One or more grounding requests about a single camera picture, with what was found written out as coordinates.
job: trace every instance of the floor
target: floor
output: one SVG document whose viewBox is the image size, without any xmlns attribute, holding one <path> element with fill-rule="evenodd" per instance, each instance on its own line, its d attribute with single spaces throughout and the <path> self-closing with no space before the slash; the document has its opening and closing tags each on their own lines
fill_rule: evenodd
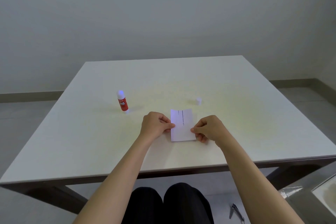
<svg viewBox="0 0 336 224">
<path fill-rule="evenodd" d="M 336 107 L 309 88 L 280 89 L 304 115 L 336 144 Z M 0 104 L 0 176 L 28 141 L 55 101 Z M 274 169 L 263 169 L 264 175 Z M 234 215 L 229 220 L 229 205 L 235 203 L 245 223 L 250 223 L 229 172 L 173 176 L 137 180 L 136 187 L 155 188 L 163 196 L 177 182 L 198 188 L 208 199 L 216 224 L 240 223 Z M 69 186 L 89 198 L 99 184 Z M 71 223 L 75 215 L 33 198 L 0 188 L 0 223 Z"/>
</svg>

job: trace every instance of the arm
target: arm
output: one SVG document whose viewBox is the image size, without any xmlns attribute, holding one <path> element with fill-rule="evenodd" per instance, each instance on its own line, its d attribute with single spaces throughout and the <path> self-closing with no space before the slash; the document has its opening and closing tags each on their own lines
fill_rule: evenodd
<svg viewBox="0 0 336 224">
<path fill-rule="evenodd" d="M 199 141 L 211 139 L 221 148 L 251 223 L 303 224 L 216 116 L 201 119 L 191 132 Z"/>
<path fill-rule="evenodd" d="M 121 223 L 135 180 L 150 145 L 163 132 L 170 131 L 174 126 L 170 119 L 162 113 L 150 112 L 144 116 L 140 135 L 92 195 L 73 223 Z"/>
</svg>

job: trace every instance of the red label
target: red label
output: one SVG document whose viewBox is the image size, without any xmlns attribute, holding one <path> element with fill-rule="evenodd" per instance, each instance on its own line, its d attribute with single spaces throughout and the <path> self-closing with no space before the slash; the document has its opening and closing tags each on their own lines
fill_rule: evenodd
<svg viewBox="0 0 336 224">
<path fill-rule="evenodd" d="M 126 98 L 124 98 L 124 99 L 118 99 L 118 101 L 119 101 L 121 110 L 127 111 L 128 110 L 128 105 L 127 105 L 127 102 L 126 102 Z"/>
</svg>

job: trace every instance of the hand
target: hand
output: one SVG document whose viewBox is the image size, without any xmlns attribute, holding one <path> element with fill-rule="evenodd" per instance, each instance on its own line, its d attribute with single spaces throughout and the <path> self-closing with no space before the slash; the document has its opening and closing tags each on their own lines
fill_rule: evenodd
<svg viewBox="0 0 336 224">
<path fill-rule="evenodd" d="M 223 138 L 231 136 L 230 132 L 216 115 L 200 119 L 190 131 L 195 134 L 196 139 L 201 143 L 205 143 L 210 139 L 215 141 L 217 145 Z"/>
<path fill-rule="evenodd" d="M 155 140 L 163 132 L 170 132 L 175 124 L 171 123 L 165 115 L 159 112 L 149 112 L 143 117 L 141 131 L 139 136 Z"/>
</svg>

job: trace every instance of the dark brown table frame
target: dark brown table frame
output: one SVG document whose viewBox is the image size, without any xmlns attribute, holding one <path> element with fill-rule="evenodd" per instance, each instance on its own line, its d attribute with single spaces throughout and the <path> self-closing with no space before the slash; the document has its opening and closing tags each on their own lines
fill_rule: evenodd
<svg viewBox="0 0 336 224">
<path fill-rule="evenodd" d="M 298 160 L 256 162 L 255 164 L 258 168 L 278 167 L 275 171 L 267 176 L 267 179 L 277 190 L 279 190 L 334 161 L 336 161 L 336 155 Z M 138 179 L 223 171 L 229 171 L 229 167 L 227 165 L 223 165 L 215 167 L 140 172 Z M 0 184 L 0 186 L 57 206 L 71 213 L 78 214 L 88 200 L 77 192 L 74 192 L 68 188 L 66 185 L 102 182 L 106 177 L 107 175 L 34 182 L 6 183 Z"/>
</svg>

